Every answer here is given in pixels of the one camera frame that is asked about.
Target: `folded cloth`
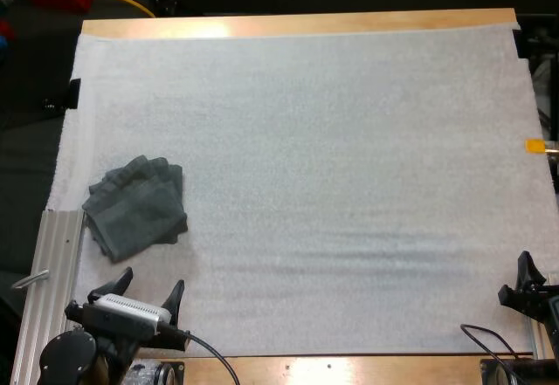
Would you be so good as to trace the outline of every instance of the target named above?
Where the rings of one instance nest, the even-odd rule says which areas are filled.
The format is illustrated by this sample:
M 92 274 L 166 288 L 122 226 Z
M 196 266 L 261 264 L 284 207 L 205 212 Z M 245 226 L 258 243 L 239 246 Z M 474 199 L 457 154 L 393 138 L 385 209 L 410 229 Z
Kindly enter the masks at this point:
M 167 160 L 162 157 L 148 161 L 145 155 L 140 155 L 124 168 L 107 171 L 100 182 L 89 186 L 91 196 L 84 203 L 83 209 L 89 211 L 97 206 L 105 208 L 112 205 L 120 200 L 119 191 L 121 192 L 121 188 L 118 186 L 134 185 L 153 176 L 158 176 L 163 182 L 171 180 L 176 189 L 176 197 L 182 202 L 183 168 L 180 165 L 169 165 Z M 174 229 L 156 239 L 154 244 L 174 244 L 178 240 L 178 234 L 185 232 L 187 229 L 185 217 Z
M 187 230 L 183 210 L 183 169 L 165 158 L 134 158 L 108 171 L 89 188 L 83 204 L 89 228 L 113 262 L 151 244 L 176 243 Z

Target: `wooden edge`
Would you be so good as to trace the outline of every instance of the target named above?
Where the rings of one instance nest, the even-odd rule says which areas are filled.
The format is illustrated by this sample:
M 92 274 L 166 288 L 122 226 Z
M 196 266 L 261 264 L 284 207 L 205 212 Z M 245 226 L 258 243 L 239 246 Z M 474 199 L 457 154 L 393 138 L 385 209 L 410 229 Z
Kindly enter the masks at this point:
M 230 38 L 401 31 L 515 23 L 511 8 L 242 17 L 87 20 L 82 33 L 105 38 Z
M 251 385 L 480 385 L 480 361 L 489 356 L 308 356 L 227 358 L 241 384 Z M 231 385 L 225 367 L 210 358 L 174 359 L 185 384 Z

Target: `white surface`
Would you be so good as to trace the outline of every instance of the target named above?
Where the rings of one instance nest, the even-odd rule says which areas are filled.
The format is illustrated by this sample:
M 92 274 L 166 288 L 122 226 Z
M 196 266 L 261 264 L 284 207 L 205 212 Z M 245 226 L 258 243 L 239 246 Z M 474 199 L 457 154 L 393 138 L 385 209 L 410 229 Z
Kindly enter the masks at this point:
M 76 297 L 186 281 L 180 326 L 228 355 L 530 350 L 500 307 L 516 259 L 557 268 L 557 210 L 512 25 L 320 37 L 81 36 L 49 207 L 137 155 L 184 168 L 189 232 L 111 265 L 89 235 Z M 193 354 L 206 354 L 190 347 Z

